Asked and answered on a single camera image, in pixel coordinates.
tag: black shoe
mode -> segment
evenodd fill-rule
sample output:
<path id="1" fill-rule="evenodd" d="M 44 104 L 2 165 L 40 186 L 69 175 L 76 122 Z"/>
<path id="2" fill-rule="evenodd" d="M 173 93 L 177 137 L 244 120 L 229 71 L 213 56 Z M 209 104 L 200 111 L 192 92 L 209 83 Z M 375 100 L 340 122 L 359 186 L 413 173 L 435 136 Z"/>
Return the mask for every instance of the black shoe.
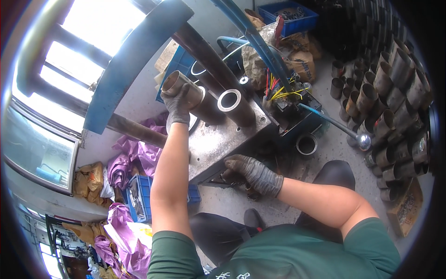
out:
<path id="1" fill-rule="evenodd" d="M 261 228 L 262 230 L 266 229 L 266 225 L 260 217 L 260 214 L 253 208 L 245 211 L 243 222 L 248 227 Z"/>

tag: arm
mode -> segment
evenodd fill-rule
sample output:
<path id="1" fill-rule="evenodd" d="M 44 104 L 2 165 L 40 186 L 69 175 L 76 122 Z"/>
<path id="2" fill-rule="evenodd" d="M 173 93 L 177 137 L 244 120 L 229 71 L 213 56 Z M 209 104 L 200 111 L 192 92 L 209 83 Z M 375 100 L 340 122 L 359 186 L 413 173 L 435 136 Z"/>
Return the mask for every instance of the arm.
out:
<path id="1" fill-rule="evenodd" d="M 344 239 L 360 221 L 378 217 L 372 206 L 350 189 L 284 178 L 254 158 L 242 155 L 226 158 L 225 165 L 242 174 L 259 193 L 277 197 L 321 223 L 339 228 Z"/>
<path id="2" fill-rule="evenodd" d="M 150 207 L 154 234 L 168 230 L 192 239 L 187 215 L 189 111 L 183 101 L 188 91 L 189 85 L 185 85 L 176 97 L 161 95 L 170 112 L 172 125 L 155 170 Z"/>

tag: metal plate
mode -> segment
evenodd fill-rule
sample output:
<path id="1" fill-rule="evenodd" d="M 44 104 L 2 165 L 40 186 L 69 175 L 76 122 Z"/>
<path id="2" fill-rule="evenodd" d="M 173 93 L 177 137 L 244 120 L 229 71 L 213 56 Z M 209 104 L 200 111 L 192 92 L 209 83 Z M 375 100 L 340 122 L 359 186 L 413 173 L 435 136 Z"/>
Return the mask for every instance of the metal plate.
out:
<path id="1" fill-rule="evenodd" d="M 277 126 L 271 123 L 253 100 L 248 102 L 256 115 L 255 125 L 252 127 L 238 127 L 229 118 L 222 125 L 208 127 L 203 121 L 199 122 L 189 136 L 189 183 L 200 184 L 214 178 L 225 170 L 225 157 L 240 152 L 246 146 L 252 148 L 274 134 L 269 128 L 274 129 Z"/>

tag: green t-shirt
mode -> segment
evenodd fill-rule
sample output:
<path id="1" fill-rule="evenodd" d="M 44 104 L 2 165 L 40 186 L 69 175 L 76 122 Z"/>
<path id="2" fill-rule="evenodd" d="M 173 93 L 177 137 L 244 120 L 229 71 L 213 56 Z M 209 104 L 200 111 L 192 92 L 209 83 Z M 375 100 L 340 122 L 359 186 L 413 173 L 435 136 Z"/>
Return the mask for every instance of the green t-shirt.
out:
<path id="1" fill-rule="evenodd" d="M 399 263 L 383 222 L 368 218 L 350 230 L 344 244 L 295 225 L 265 230 L 208 278 L 389 278 Z M 157 232 L 147 278 L 205 278 L 192 240 L 177 232 Z"/>

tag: gray work glove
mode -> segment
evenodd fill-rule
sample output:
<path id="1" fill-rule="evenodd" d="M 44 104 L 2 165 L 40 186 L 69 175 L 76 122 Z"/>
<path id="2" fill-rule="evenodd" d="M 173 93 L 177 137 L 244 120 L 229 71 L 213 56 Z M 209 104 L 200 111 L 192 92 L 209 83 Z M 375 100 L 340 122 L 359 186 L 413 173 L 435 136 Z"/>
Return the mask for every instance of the gray work glove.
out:
<path id="1" fill-rule="evenodd" d="M 264 196 L 277 197 L 283 176 L 274 173 L 252 157 L 232 155 L 224 159 L 225 166 L 243 175 L 254 189 Z"/>
<path id="2" fill-rule="evenodd" d="M 161 93 L 161 98 L 169 111 L 171 123 L 178 122 L 189 126 L 190 114 L 186 102 L 186 95 L 189 92 L 189 87 L 190 85 L 185 83 L 175 97 L 169 96 L 163 92 Z"/>

